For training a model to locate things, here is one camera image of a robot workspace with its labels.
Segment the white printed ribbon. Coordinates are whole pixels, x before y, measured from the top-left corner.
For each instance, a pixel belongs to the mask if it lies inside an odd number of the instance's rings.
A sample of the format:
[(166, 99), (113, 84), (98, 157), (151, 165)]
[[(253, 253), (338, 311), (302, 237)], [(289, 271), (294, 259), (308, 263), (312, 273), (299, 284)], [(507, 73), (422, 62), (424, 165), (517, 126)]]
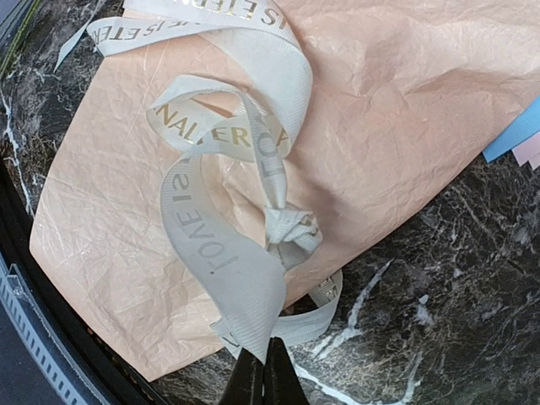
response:
[(338, 265), (293, 152), (313, 71), (273, 1), (126, 1), (88, 21), (102, 56), (41, 193), (30, 250), (149, 379), (329, 327)]

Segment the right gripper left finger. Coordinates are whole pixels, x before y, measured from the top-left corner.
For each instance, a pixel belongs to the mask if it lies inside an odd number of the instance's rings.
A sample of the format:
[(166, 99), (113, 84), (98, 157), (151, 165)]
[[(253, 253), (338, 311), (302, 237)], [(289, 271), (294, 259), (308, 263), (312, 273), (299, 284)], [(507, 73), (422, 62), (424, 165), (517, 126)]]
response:
[(263, 376), (263, 363), (243, 348), (221, 397), (221, 405), (262, 405)]

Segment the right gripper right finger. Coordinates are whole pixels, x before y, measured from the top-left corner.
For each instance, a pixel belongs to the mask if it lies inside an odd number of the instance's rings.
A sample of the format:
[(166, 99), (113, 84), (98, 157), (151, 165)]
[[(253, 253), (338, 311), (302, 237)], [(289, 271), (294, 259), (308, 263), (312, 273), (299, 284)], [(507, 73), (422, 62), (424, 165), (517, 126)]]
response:
[(290, 360), (284, 341), (272, 337), (264, 367), (264, 403), (309, 405)]

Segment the beige pink wrapping paper sheet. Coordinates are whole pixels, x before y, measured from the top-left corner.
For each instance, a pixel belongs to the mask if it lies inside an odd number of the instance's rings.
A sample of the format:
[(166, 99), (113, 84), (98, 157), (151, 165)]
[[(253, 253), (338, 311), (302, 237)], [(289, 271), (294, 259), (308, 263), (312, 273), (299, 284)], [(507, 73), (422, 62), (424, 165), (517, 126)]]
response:
[(536, 1), (127, 1), (48, 174), (30, 251), (155, 380), (323, 334), (340, 268), (539, 92)]

